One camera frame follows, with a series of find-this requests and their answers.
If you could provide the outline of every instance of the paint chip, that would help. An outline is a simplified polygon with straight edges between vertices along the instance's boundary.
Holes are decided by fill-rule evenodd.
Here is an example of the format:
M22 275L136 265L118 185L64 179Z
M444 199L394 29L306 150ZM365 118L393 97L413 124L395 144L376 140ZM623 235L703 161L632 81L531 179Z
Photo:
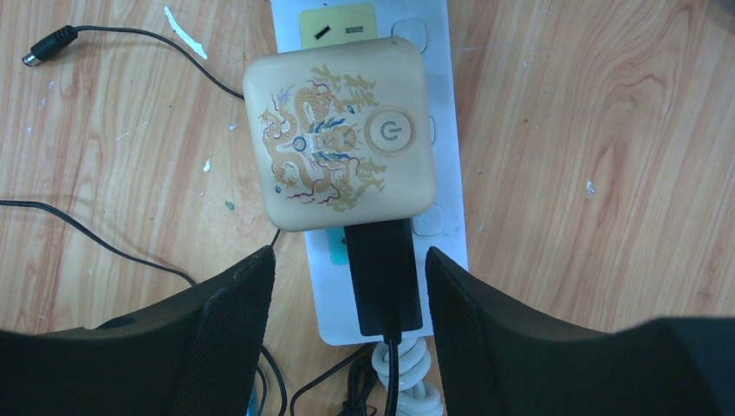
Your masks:
M176 19L173 18L173 14L171 13L171 10L168 8L168 6L163 6L163 12L166 14L166 18L168 19L168 24L171 25L171 29L173 29L173 31L177 35L179 35L181 40L189 45L190 48L194 49L194 52L196 52L199 56L207 59L207 55L204 48L202 48L202 44L192 39L189 34L181 29L181 26L179 26L179 24L176 22Z
M595 193L595 188L592 187L592 179L587 180L587 199L592 198L592 194Z

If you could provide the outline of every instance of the power strip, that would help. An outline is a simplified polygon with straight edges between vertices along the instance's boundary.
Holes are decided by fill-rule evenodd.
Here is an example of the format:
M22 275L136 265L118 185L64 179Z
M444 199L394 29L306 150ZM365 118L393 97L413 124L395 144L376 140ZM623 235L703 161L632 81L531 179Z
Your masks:
M303 11L360 3L365 2L272 0L278 52L303 48L300 30L303 20L300 22L299 18ZM404 37L422 51L424 58L438 190L437 198L429 210L412 220L424 327L405 333L404 337L429 336L433 335L433 328L426 291L427 251L431 246L436 246L452 260L468 268L446 0L373 0L371 4L375 14L376 35ZM305 237L321 338L334 346L381 341L380 336L366 337L360 333L341 229L307 231Z

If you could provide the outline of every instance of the white coiled cord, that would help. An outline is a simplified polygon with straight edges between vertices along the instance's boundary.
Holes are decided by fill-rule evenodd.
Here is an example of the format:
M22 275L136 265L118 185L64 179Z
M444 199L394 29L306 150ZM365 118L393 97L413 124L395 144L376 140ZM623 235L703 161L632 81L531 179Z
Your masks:
M398 346L398 412L396 416L442 416L444 405L439 390L424 382L432 356L424 338L406 338ZM373 351L373 368L382 385L388 385L388 345L379 342Z

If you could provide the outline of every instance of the dragon design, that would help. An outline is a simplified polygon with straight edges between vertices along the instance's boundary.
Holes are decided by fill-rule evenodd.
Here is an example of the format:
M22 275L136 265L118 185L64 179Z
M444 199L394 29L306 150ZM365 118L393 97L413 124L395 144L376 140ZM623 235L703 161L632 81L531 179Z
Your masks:
M376 175L386 166L350 154L361 143L348 118L363 107L379 105L370 91L375 83L359 75L332 75L326 65L311 72L310 85L298 89L293 100L294 86L271 96L273 107L260 115L266 125L263 145L276 182L294 190L286 198L345 211L371 186L377 192L385 188L385 180ZM349 98L338 96L343 89ZM283 189L277 186L275 191Z

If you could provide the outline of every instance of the wooden table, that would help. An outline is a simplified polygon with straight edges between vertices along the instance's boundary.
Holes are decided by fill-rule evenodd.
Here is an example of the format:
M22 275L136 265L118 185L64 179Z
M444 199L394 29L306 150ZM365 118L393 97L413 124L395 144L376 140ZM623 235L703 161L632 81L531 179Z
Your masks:
M0 4L0 198L51 203L120 249L204 279L273 232L243 104L140 36L84 33L56 62L20 61L65 24L175 37L164 4L236 89L249 62L276 51L267 1ZM607 331L735 312L735 3L449 8L473 274ZM25 333L92 328L186 287L39 211L0 211L0 253L0 327ZM317 334L302 236L284 235L277 257L266 344L293 393L353 348ZM344 377L298 414L336 413Z

